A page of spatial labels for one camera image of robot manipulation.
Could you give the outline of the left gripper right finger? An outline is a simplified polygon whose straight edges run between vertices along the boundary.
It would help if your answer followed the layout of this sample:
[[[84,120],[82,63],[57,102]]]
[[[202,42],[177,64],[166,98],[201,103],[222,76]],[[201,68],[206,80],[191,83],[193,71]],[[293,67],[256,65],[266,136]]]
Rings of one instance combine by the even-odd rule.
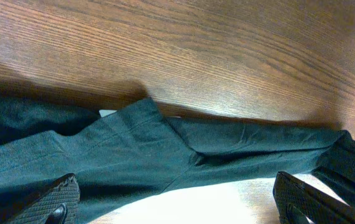
[[[354,207],[286,172],[277,173],[273,196],[280,223],[355,224]]]

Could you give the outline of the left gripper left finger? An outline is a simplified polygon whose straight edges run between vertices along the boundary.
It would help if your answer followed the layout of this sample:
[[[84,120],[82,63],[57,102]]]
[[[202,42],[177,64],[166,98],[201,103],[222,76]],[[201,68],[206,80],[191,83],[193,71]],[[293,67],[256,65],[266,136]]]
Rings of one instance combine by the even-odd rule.
[[[6,223],[68,224],[76,222],[80,188],[74,174],[66,174],[13,203]]]

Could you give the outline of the dark green t-shirt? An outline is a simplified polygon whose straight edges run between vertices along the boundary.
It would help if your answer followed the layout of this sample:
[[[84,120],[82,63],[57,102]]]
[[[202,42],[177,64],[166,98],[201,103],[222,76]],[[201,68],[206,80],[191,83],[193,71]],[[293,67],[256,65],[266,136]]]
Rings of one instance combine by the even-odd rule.
[[[310,172],[355,207],[345,131],[165,117],[150,98],[102,117],[0,96],[0,209],[67,173],[77,222],[171,190]]]

